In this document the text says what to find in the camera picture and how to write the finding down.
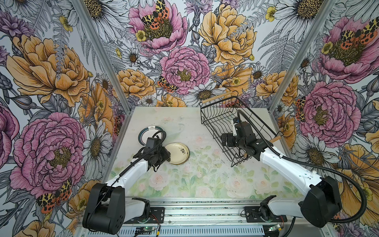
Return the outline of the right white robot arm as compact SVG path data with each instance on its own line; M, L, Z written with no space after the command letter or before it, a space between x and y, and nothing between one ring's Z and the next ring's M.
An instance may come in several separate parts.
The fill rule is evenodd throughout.
M321 177L284 155L264 138L257 137L252 125L238 118L231 121L232 131L221 136L222 145L238 148L246 158L255 158L273 168L301 192L303 198L288 199L271 195L260 203L260 217L269 221L275 216L289 215L306 219L316 227L324 227L341 210L338 183L332 177Z

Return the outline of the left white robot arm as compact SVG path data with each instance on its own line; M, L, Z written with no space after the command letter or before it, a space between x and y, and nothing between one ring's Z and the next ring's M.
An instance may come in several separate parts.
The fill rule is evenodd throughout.
M83 216L84 228L115 235L126 221L150 218L150 201L137 197L127 201L126 194L151 168L157 170L170 160L163 141L157 135L148 138L146 146L133 156L131 164L118 177L92 187Z

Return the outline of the plain cream plate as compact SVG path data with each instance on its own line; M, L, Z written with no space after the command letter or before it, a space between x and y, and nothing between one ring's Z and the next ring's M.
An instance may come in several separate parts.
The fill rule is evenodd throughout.
M165 148L170 153L170 163L173 165L181 165L190 157L190 151L183 143L170 143Z

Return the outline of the rearmost green red rimmed plate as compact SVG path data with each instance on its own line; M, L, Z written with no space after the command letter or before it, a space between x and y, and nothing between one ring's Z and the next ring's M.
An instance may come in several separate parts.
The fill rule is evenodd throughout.
M163 131L160 126L150 125L142 129L138 135L138 141L142 146L145 146L149 137L153 137L159 131Z

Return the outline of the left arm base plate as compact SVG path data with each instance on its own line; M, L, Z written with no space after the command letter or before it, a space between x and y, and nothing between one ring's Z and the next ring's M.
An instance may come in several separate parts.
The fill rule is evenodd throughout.
M151 207L150 211L150 215L147 218L136 217L134 219L125 221L124 224L162 224L164 222L164 207Z

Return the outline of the black wire dish rack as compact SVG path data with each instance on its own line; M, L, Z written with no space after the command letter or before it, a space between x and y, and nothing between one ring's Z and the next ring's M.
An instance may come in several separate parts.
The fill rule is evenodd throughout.
M273 145L282 135L236 96L203 100L200 117L232 167L251 158L260 160L268 145Z

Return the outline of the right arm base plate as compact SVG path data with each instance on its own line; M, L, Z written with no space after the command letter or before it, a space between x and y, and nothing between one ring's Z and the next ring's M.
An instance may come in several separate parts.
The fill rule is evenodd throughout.
M247 223L285 223L288 221L285 215L274 215L264 206L245 206L241 216L245 217Z

